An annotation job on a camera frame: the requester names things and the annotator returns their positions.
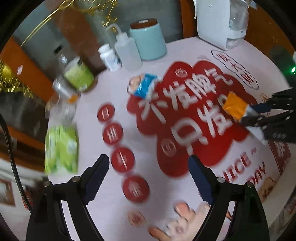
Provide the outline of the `green tissue pack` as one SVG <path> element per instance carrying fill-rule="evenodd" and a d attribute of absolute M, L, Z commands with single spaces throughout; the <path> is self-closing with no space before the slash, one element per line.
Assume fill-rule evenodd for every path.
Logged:
<path fill-rule="evenodd" d="M 45 173 L 76 173 L 78 141 L 76 129 L 58 125 L 49 128 L 45 138 Z"/>

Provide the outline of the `green label plastic bottle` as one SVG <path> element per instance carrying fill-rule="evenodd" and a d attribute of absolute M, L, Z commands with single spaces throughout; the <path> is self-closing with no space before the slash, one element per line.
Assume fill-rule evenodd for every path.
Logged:
<path fill-rule="evenodd" d="M 94 83 L 94 75 L 81 57 L 70 58 L 66 54 L 59 55 L 59 64 L 63 76 L 79 92 L 87 91 Z"/>

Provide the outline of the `small metal can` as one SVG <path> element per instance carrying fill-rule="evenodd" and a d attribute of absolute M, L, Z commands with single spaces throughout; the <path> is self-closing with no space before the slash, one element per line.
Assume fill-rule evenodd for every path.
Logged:
<path fill-rule="evenodd" d="M 79 93 L 71 87 L 68 80 L 63 76 L 58 76 L 54 80 L 52 88 L 64 101 L 67 101 L 68 103 L 74 103 L 80 97 Z"/>

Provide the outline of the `light blue canister brown lid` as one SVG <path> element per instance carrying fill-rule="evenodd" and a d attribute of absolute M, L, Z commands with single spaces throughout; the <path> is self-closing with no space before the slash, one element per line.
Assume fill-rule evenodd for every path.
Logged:
<path fill-rule="evenodd" d="M 143 19 L 131 23 L 129 33 L 135 40 L 142 60 L 152 61 L 166 55 L 167 46 L 157 19 Z"/>

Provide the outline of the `small blue white packet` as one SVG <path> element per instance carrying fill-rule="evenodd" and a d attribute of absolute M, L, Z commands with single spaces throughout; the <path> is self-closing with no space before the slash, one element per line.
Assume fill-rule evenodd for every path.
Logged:
<path fill-rule="evenodd" d="M 127 92 L 141 99 L 151 100 L 156 86 L 162 81 L 157 75 L 142 73 L 130 78 Z"/>

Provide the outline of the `wooden glass door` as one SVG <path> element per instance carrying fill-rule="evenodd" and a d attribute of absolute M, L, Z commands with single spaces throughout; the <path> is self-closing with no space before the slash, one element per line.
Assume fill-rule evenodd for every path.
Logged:
<path fill-rule="evenodd" d="M 128 31 L 143 19 L 158 20 L 165 41 L 196 35 L 192 1 L 1 1 L 1 47 L 16 44 L 47 77 L 57 75 L 55 50 L 76 53 L 94 73 L 104 69 L 98 48 L 115 40 L 109 24 Z"/>

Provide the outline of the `white squeeze wash bottle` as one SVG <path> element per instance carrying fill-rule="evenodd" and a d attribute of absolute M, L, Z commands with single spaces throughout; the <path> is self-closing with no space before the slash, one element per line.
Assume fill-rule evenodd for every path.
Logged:
<path fill-rule="evenodd" d="M 115 50 L 121 60 L 122 66 L 129 72 L 135 72 L 142 67 L 142 60 L 135 40 L 127 32 L 122 32 L 117 24 L 111 24 L 106 29 L 115 28 L 117 31 Z"/>

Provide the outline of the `white clear storage box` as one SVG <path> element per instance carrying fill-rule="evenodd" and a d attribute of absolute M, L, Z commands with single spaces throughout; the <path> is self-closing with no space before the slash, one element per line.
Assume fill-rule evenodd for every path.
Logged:
<path fill-rule="evenodd" d="M 244 40 L 249 18 L 246 1 L 196 0 L 193 3 L 199 38 L 225 51 Z"/>

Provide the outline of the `clear drinking glass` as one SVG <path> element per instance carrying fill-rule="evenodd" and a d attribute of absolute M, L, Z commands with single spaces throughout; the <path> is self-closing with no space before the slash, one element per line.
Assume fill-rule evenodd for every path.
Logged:
<path fill-rule="evenodd" d="M 54 94 L 45 106 L 45 118 L 61 125 L 71 124 L 75 114 L 76 104 L 68 103 L 58 94 Z"/>

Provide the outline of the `small white pill bottle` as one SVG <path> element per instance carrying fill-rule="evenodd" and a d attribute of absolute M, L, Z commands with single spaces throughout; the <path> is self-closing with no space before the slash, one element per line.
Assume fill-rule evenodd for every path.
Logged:
<path fill-rule="evenodd" d="M 117 57 L 114 49 L 111 48 L 109 44 L 102 45 L 98 52 L 100 54 L 100 58 L 102 62 L 105 64 L 108 71 L 115 72 L 121 68 L 121 62 Z"/>

